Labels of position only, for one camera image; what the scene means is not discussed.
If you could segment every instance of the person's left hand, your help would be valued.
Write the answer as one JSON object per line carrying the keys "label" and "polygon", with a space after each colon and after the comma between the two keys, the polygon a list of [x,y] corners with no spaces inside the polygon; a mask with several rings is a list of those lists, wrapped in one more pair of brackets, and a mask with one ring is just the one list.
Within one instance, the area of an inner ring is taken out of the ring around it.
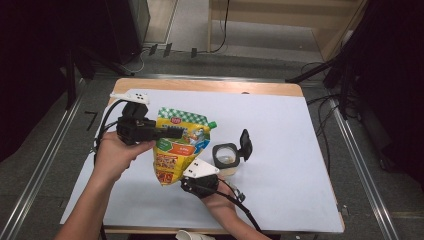
{"label": "person's left hand", "polygon": [[97,152],[93,175],[101,180],[114,183],[130,166],[132,160],[150,150],[155,144],[155,141],[150,141],[127,146],[119,139],[116,132],[107,132],[103,135]]}

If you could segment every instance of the metal rail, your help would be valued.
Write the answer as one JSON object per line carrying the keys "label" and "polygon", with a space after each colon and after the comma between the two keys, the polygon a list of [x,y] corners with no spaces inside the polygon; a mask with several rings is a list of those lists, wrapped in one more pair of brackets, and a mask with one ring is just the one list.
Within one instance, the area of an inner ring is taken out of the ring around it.
{"label": "metal rail", "polygon": [[[337,105],[336,101],[330,100],[331,107]],[[334,111],[337,123],[340,127],[340,131],[346,141],[350,155],[352,156],[353,163],[355,164],[356,171],[358,172],[359,178],[364,187],[365,193],[367,194],[368,200],[371,204],[371,208],[377,219],[378,225],[380,226],[381,232],[386,240],[397,240],[400,239],[396,228],[391,220],[389,211],[387,210],[383,199],[378,192],[378,189],[374,183],[374,180],[368,170],[365,160],[361,154],[358,144],[356,143],[355,137],[353,136],[352,130],[348,121],[345,121],[338,111]]]}
{"label": "metal rail", "polygon": [[41,188],[41,185],[48,173],[48,170],[51,164],[53,163],[56,153],[81,103],[81,97],[85,90],[86,84],[81,79],[79,85],[81,88],[81,93],[75,100],[75,103],[72,105],[72,107],[67,110],[63,115],[58,127],[56,128],[56,131],[52,136],[52,139],[47,145],[46,150],[44,151],[37,167],[35,168],[31,179],[29,180],[23,193],[19,197],[19,200],[17,201],[15,208],[13,209],[9,220],[6,223],[5,228],[3,229],[0,235],[0,240],[9,240],[16,238],[19,229],[21,228],[22,223],[25,220],[25,217],[32,206],[32,203],[34,202],[35,197],[37,196],[37,193]]}

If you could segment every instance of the white tabletop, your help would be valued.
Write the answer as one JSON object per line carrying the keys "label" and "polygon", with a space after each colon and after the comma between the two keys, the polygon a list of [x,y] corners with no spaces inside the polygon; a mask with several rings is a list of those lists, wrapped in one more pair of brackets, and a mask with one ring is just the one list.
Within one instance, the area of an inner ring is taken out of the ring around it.
{"label": "white tabletop", "polygon": [[[150,98],[149,119],[160,107],[198,113],[216,121],[210,145],[199,155],[209,163],[212,147],[235,143],[247,129],[253,153],[228,178],[244,194],[243,203],[265,231],[341,233],[344,224],[337,211],[323,157],[303,97],[194,91],[135,90]],[[121,116],[118,105],[108,122]],[[179,182],[162,187],[153,170],[152,151],[140,155],[116,183],[104,224],[123,229],[222,229],[201,201],[184,192]],[[64,223],[93,168],[90,154],[75,184]],[[239,216],[250,223],[242,211]]]}

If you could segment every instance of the forearm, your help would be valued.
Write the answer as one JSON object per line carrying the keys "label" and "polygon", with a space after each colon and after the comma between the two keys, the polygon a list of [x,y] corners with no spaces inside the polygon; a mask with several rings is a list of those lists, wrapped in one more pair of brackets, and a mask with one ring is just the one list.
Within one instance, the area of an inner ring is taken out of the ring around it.
{"label": "forearm", "polygon": [[92,176],[55,239],[98,239],[112,187]]}
{"label": "forearm", "polygon": [[212,215],[231,236],[238,240],[269,239],[240,219],[232,209],[226,209],[219,213],[213,212]]}

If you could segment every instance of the snack bag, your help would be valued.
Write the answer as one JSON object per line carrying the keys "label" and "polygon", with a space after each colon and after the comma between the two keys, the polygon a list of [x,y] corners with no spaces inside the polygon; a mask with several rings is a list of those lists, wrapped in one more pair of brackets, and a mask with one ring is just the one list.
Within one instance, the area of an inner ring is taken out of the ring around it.
{"label": "snack bag", "polygon": [[156,127],[184,129],[182,138],[161,138],[153,148],[156,177],[160,184],[170,185],[181,179],[184,170],[209,144],[216,123],[208,123],[202,115],[163,107]]}

